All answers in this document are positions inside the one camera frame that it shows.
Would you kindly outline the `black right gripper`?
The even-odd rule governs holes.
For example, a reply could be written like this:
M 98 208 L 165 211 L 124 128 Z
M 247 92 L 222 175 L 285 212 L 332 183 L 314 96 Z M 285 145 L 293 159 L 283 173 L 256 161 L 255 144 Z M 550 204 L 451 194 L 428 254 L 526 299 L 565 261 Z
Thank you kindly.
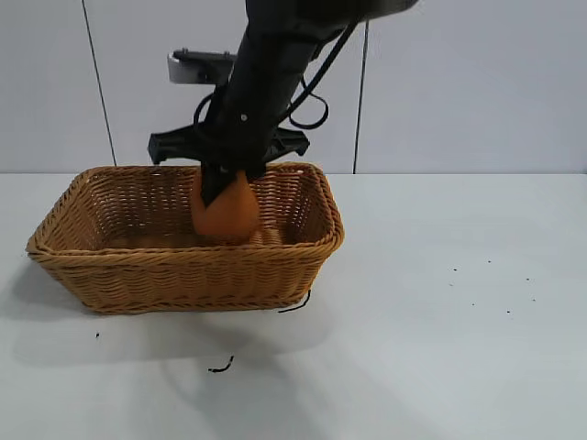
M 303 156 L 307 151 L 307 136 L 299 130 L 271 127 L 251 134 L 240 126 L 221 128 L 208 117 L 200 118 L 206 105 L 217 113 L 215 93 L 200 101 L 192 124 L 153 133 L 148 144 L 154 165 L 172 159 L 202 162 L 200 196 L 205 209 L 237 179 L 235 170 L 247 170 L 248 178 L 262 178 L 266 164 L 290 153 Z

